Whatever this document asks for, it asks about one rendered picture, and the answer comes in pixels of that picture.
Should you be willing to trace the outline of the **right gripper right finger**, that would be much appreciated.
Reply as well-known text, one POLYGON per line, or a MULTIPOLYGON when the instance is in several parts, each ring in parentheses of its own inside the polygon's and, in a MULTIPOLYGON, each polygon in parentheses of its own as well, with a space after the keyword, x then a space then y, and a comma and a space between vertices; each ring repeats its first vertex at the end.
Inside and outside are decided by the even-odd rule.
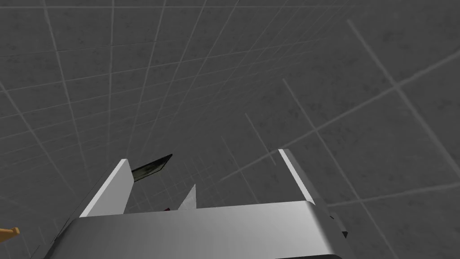
POLYGON ((278 149, 278 152, 282 156, 304 198, 319 208, 327 208, 325 201, 309 180, 293 153, 289 149, 278 149))

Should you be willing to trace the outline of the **dark framed wall picture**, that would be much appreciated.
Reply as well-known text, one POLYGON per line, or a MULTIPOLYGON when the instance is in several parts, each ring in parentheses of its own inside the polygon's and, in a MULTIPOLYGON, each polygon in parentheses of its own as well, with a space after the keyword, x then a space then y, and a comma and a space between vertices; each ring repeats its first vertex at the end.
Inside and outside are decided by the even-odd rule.
POLYGON ((162 168, 167 164, 167 162, 172 158, 172 156, 172 154, 169 154, 160 159, 152 161, 146 165, 143 165, 135 170, 132 170, 134 182, 142 180, 148 177, 149 175, 155 174, 156 172, 162 170, 162 168))

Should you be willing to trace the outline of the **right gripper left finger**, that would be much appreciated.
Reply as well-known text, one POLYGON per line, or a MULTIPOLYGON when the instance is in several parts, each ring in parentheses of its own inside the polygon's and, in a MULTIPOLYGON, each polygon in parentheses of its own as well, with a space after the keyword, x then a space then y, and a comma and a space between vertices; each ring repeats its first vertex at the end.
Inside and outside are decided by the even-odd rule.
POLYGON ((121 159, 96 183, 79 217, 123 214, 134 184, 128 159, 121 159))

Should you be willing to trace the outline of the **orange wooden object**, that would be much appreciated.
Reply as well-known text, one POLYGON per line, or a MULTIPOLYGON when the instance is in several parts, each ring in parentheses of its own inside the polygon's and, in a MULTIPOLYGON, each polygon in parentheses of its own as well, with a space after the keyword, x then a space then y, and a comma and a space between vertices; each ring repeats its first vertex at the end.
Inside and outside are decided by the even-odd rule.
POLYGON ((0 228, 0 243, 7 241, 20 234, 19 228, 3 229, 0 228))

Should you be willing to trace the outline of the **pale grey pointed object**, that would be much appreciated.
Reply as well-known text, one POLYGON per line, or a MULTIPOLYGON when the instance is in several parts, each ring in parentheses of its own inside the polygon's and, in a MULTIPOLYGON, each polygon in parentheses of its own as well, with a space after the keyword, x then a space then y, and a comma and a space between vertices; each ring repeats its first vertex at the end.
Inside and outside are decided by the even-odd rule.
POLYGON ((178 207, 178 210, 189 210, 189 209, 196 209, 196 208, 197 208, 196 185, 194 185, 189 191, 184 201, 178 207))

